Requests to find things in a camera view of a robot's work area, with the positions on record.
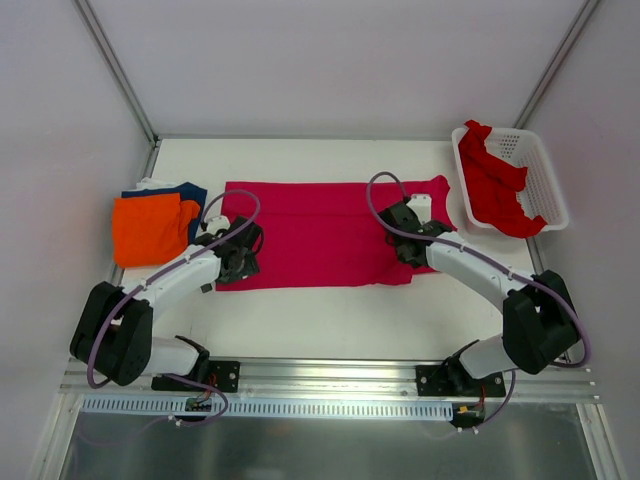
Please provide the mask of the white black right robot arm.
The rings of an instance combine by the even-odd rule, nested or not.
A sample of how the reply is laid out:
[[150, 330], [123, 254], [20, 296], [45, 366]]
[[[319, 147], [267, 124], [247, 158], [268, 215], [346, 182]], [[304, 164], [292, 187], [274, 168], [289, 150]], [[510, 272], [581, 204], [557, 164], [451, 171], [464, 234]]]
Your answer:
[[535, 375], [576, 345], [581, 334], [562, 277], [546, 270], [521, 273], [464, 244], [447, 224], [423, 222], [407, 199], [376, 215], [397, 259], [428, 267], [461, 282], [502, 315], [502, 330], [475, 340], [418, 378], [423, 395], [472, 396], [505, 372]]

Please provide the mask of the magenta t shirt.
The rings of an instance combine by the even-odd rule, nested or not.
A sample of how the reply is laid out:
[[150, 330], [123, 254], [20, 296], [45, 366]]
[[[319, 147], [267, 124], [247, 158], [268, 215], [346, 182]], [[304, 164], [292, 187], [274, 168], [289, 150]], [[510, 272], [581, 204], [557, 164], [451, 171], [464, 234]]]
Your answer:
[[447, 179], [378, 183], [366, 199], [364, 183], [229, 181], [221, 212], [230, 219], [257, 216], [265, 240], [258, 274], [229, 285], [231, 291], [278, 288], [400, 286], [428, 268], [398, 261], [386, 230], [371, 214], [400, 201], [402, 192], [426, 194], [435, 219], [449, 223]]

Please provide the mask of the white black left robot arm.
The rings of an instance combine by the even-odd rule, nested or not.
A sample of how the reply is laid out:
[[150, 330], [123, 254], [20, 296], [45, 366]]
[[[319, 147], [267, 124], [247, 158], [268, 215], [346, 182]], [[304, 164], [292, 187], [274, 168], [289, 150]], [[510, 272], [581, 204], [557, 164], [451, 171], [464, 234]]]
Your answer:
[[257, 256], [264, 231], [238, 216], [210, 224], [195, 243], [146, 279], [127, 286], [103, 281], [92, 288], [71, 338], [70, 354], [107, 382], [127, 386], [143, 375], [167, 375], [188, 390], [203, 387], [211, 374], [209, 351], [184, 336], [154, 335], [154, 323], [186, 295], [209, 293], [260, 272]]

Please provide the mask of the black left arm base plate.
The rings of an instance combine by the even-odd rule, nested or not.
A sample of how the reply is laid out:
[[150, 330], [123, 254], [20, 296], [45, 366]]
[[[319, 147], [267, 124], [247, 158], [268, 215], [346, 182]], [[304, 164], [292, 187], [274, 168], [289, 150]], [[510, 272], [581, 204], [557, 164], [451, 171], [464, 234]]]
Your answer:
[[[213, 386], [223, 393], [236, 393], [238, 391], [241, 363], [236, 360], [208, 360], [203, 364], [204, 369], [196, 376], [188, 376], [193, 382]], [[154, 377], [151, 389], [158, 392], [198, 392], [204, 389], [185, 384], [166, 376]]]

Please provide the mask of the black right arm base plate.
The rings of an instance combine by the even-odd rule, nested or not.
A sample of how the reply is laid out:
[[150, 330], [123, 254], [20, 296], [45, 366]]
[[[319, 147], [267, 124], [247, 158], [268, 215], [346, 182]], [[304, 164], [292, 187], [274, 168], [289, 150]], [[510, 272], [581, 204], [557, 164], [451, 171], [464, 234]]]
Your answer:
[[415, 366], [415, 385], [419, 397], [484, 397], [506, 396], [504, 377], [501, 373], [474, 379], [464, 369], [450, 365]]

